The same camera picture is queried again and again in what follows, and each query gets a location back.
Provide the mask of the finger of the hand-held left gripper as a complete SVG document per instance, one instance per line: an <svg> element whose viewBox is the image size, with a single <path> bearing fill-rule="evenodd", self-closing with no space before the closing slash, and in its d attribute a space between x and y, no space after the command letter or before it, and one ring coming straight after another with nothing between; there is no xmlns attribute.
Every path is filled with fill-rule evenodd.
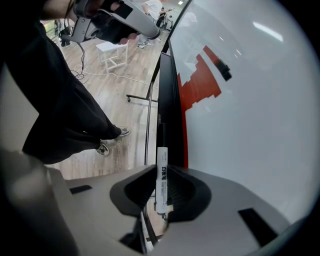
<svg viewBox="0 0 320 256"><path fill-rule="evenodd" d="M111 16L148 39L153 40L160 35L160 30L156 24L130 0L118 0L119 6L115 10L111 10L111 5L115 2L116 0L105 0L98 12Z"/></svg>

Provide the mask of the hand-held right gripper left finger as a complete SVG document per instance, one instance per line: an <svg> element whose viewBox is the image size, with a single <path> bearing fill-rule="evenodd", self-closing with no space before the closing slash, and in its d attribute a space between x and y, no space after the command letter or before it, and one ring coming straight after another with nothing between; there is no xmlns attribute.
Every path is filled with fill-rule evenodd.
<svg viewBox="0 0 320 256"><path fill-rule="evenodd" d="M144 165L108 175L67 180L75 202L121 245L147 254L142 212L156 187L157 167Z"/></svg>

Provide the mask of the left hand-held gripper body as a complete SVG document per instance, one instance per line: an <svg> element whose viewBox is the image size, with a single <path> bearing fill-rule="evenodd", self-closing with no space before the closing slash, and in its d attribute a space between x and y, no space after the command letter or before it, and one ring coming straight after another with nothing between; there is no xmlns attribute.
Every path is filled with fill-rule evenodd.
<svg viewBox="0 0 320 256"><path fill-rule="evenodd" d="M93 39L98 33L98 7L92 0L74 0L73 12L77 17L74 22L71 36L68 40L75 43L82 43Z"/></svg>

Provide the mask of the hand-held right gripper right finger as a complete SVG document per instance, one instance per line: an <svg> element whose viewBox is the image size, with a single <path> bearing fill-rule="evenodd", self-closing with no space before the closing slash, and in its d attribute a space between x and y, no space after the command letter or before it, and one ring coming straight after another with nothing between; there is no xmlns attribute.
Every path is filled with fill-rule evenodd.
<svg viewBox="0 0 320 256"><path fill-rule="evenodd" d="M174 165L167 178L173 211L155 256L246 256L290 225L235 181Z"/></svg>

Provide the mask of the white marker pen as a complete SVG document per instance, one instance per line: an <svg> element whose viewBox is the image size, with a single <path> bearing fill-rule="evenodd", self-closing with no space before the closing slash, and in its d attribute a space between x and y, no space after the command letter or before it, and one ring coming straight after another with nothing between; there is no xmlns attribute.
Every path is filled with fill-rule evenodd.
<svg viewBox="0 0 320 256"><path fill-rule="evenodd" d="M167 185L167 168L168 168L168 147L167 127L165 123L160 123L158 127L159 141L157 142L156 156L156 187L155 187L155 211L164 220L168 212L168 185Z"/></svg>

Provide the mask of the person's left forearm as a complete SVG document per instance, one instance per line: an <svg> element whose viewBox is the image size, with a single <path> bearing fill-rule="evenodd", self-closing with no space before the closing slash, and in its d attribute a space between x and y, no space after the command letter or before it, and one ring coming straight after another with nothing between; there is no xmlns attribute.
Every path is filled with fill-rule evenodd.
<svg viewBox="0 0 320 256"><path fill-rule="evenodd" d="M57 19L77 20L77 16L73 11L75 0L46 0L44 3L40 18L43 21Z"/></svg>

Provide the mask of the person's left hand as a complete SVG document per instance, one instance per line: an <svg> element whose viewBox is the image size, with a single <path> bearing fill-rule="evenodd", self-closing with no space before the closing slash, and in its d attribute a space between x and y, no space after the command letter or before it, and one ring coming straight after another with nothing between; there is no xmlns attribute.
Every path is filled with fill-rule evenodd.
<svg viewBox="0 0 320 256"><path fill-rule="evenodd" d="M129 40L135 40L137 38L137 34L136 33L131 33L129 34L127 37L124 37L122 38L120 41L119 41L119 45L125 45L128 43Z"/></svg>

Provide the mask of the white chair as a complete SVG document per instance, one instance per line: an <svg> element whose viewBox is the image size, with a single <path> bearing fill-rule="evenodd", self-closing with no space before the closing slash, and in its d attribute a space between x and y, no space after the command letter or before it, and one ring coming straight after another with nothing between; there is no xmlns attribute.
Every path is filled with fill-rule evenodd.
<svg viewBox="0 0 320 256"><path fill-rule="evenodd" d="M96 45L97 56L106 73L128 64L128 43L112 44L104 42Z"/></svg>

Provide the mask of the person's black t-shirt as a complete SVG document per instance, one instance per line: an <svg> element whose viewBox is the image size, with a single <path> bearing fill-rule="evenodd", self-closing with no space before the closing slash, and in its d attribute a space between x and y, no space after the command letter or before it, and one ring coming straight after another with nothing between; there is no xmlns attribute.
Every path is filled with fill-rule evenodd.
<svg viewBox="0 0 320 256"><path fill-rule="evenodd" d="M46 119L59 119L70 106L78 80L38 18L14 22L3 30L0 57L18 87Z"/></svg>

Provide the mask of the person's black trousers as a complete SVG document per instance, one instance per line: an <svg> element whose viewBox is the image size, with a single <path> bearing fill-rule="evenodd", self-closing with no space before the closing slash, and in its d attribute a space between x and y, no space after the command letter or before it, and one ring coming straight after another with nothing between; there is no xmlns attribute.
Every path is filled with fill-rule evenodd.
<svg viewBox="0 0 320 256"><path fill-rule="evenodd" d="M22 148L47 165L85 150L97 150L102 140L116 139L122 133L72 74L63 84L54 111L39 115Z"/></svg>

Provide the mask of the black tape strip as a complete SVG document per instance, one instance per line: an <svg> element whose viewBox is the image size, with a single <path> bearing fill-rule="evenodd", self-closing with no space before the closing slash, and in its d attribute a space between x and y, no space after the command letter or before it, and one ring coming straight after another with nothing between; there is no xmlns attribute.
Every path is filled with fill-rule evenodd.
<svg viewBox="0 0 320 256"><path fill-rule="evenodd" d="M215 66L226 82L232 78L230 68L220 58L217 60Z"/></svg>

